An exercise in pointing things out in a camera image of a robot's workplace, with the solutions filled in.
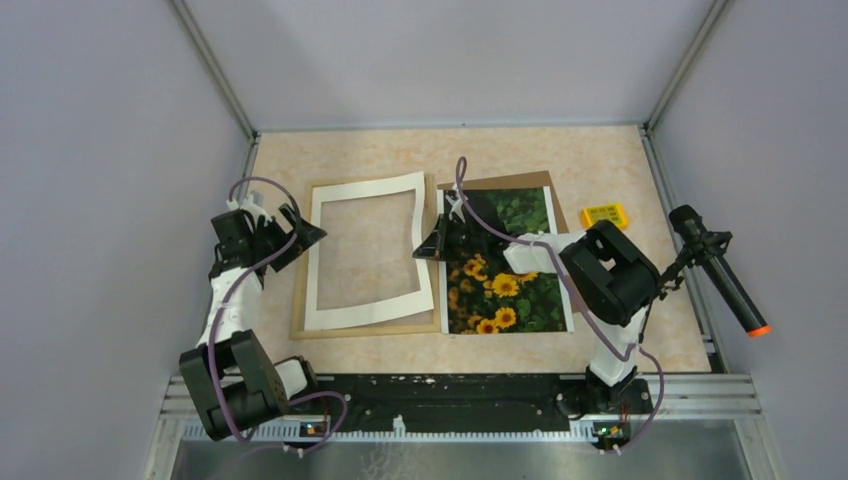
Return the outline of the white matted sunflower photo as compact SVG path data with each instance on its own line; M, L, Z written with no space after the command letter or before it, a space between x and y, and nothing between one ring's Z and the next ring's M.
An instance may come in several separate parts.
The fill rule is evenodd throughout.
M426 212L428 188L425 174L422 171L396 177L346 181L335 184L324 182L314 185L311 189L308 219L315 225L321 226L322 207L326 203L376 198L406 192L414 194L409 233L410 246L414 248L424 240L422 226ZM418 281L416 290L376 302L320 310L318 308L319 255L320 247L315 246L308 254L308 261L304 270L303 327L307 332L363 327L428 312L435 307L430 269L424 260L415 259L413 264L416 268Z

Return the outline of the sunflower photo print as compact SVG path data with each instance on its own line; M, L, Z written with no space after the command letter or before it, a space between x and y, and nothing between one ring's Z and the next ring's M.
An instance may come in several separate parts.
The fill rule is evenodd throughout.
M564 233L549 187L466 190L486 223L512 237ZM442 331L460 335L568 332L573 329L569 294L555 273L514 274L496 258L502 240L487 251L476 240L442 263Z

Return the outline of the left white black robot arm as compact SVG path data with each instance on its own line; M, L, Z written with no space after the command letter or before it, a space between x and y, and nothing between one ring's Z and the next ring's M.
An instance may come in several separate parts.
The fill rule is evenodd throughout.
M179 372L214 441L275 420L289 406L308 413L320 401L310 363L299 355L272 362L253 330L266 271L281 271L326 235L297 208L283 204L279 211L290 230L248 200L230 203L211 221L217 236L208 274L212 304L197 345L179 357Z

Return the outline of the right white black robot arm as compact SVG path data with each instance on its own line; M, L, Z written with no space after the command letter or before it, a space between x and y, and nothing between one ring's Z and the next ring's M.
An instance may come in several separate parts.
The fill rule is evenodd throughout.
M412 255L448 262L481 253L513 274L554 273L598 339L573 412L618 413L636 373L637 350L658 295L656 267L612 222L577 233L512 237L471 217L442 214Z

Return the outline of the light wooden picture frame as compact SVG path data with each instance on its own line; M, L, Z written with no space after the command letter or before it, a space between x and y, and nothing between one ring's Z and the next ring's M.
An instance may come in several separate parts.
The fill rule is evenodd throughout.
M429 219L432 216L432 206L433 201L435 200L435 185L434 180L431 175L425 174L427 181L427 203L426 203L426 212L424 221ZM306 209L306 219L308 219L308 214L310 213L310 201L311 201L311 189L314 185L322 184L324 182L335 184L335 183L343 183L346 181L320 181L314 183L310 186L309 190L309 198L307 202ZM409 335L409 334L429 334L429 333L439 333L441 331L441 315L438 308L439 301L439 293L436 288L436 284L438 283L438 274L433 271L429 266L430 275L433 286L433 294L435 299L435 307L433 310L428 312L422 312L414 315L405 316L402 318L398 318L396 320L385 321L381 323L366 325L363 327L354 327L354 328L344 328L337 329L331 331L323 331L323 332L307 332L303 327L303 307L304 307L304 270L306 263L308 261L308 254L306 254L306 259L298 266L298 274L296 280L295 287L295 302L293 306L293 314L290 324L290 338L293 340L304 340L304 339L330 339L330 338L343 338L343 337L363 337L363 336L381 336L381 335Z

